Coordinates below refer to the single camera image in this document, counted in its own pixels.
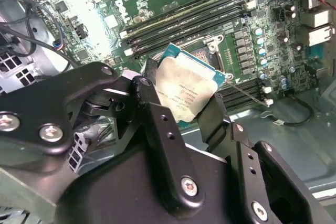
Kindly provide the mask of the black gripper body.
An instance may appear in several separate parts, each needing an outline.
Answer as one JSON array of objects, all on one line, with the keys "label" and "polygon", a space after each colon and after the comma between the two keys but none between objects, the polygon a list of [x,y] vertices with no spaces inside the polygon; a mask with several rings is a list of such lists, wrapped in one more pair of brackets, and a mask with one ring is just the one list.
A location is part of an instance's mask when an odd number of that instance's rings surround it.
[{"label": "black gripper body", "polygon": [[227,185],[228,166],[189,146],[205,189],[203,208],[180,219],[166,211],[144,145],[85,173],[66,189],[56,208],[57,223],[245,223]]}]

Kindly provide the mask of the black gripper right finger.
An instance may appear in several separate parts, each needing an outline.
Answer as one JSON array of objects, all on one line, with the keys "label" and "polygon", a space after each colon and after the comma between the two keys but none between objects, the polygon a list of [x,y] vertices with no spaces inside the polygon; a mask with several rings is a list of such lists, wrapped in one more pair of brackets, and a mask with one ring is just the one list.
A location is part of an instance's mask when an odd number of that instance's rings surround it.
[{"label": "black gripper right finger", "polygon": [[198,115],[208,152],[221,147],[233,223],[328,223],[328,212],[268,142],[252,144],[214,94]]}]

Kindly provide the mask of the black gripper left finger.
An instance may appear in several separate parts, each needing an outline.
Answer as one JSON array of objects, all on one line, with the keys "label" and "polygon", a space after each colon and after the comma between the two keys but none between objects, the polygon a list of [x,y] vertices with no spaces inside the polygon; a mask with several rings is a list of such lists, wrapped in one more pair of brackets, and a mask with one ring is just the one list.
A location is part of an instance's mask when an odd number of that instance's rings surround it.
[{"label": "black gripper left finger", "polygon": [[91,119],[83,105],[104,92],[111,99],[104,115],[121,122],[122,144],[147,143],[157,193],[166,210],[198,212],[205,192],[171,110],[161,105],[149,79],[122,78],[100,62],[1,96],[1,115],[19,121],[1,129],[1,141],[24,149],[16,152],[10,168],[39,174],[58,169],[73,146],[76,124]]}]

